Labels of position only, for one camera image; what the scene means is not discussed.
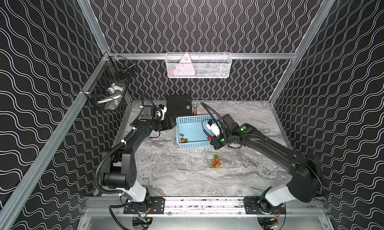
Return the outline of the clear plastic clamshell container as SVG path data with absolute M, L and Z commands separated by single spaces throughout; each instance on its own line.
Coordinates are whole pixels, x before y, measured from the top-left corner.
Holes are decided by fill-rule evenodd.
M 194 158 L 192 166 L 199 171 L 218 171 L 231 170 L 238 167 L 238 163 L 232 159 L 232 156 L 226 153 L 203 152 Z

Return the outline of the strawberry cluster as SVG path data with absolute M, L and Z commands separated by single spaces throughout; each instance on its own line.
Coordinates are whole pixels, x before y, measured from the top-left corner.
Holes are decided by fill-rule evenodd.
M 220 168 L 222 166 L 220 157 L 218 155 L 214 155 L 211 161 L 211 168 Z
M 188 139 L 185 138 L 185 135 L 183 135 L 183 134 L 180 134 L 180 143 L 181 144 L 188 143 Z

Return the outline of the light blue plastic basket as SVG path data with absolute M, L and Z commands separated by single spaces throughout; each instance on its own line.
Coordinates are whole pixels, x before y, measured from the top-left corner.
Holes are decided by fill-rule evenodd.
M 206 131 L 209 134 L 209 129 L 206 125 L 211 119 L 209 114 L 176 118 L 176 138 L 180 149 L 212 147 L 209 144 L 208 136 L 204 132 Z M 180 134 L 185 135 L 185 138 L 188 139 L 188 143 L 180 143 Z

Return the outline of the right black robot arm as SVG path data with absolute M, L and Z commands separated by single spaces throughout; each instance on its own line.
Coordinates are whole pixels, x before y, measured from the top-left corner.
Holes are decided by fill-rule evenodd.
M 257 128 L 243 124 L 239 126 L 234 119 L 225 114 L 220 116 L 206 103 L 201 106 L 211 119 L 207 127 L 213 132 L 210 144 L 215 150 L 222 147 L 253 149 L 282 167 L 291 175 L 285 185 L 267 188 L 258 200 L 259 209 L 270 213 L 280 204 L 290 201 L 309 203 L 323 186 L 319 159 L 314 155 L 305 155 L 291 150 L 262 134 Z

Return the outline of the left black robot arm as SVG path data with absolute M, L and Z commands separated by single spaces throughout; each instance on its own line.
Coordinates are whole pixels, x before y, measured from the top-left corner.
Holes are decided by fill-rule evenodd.
M 121 194 L 134 203 L 147 200 L 147 189 L 137 181 L 135 153 L 142 142 L 152 132 L 161 133 L 176 126 L 176 122 L 167 116 L 168 109 L 150 100 L 142 93 L 140 114 L 131 123 L 131 131 L 111 150 L 103 153 L 95 173 L 95 186 L 103 194 Z

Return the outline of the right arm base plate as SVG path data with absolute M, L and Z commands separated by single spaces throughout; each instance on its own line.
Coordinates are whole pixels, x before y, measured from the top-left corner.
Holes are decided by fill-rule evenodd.
M 260 200 L 260 197 L 245 197 L 244 208 L 247 215 L 274 215 L 286 214 L 286 207 L 280 204 L 277 207 L 272 206 L 266 200 Z

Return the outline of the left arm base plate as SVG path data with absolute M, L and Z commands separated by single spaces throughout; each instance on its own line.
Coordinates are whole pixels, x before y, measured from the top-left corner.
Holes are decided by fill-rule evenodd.
M 164 213 L 166 200 L 162 197 L 146 198 L 141 203 L 130 202 L 124 207 L 124 214 L 138 215 L 148 213 L 148 215 L 162 215 Z

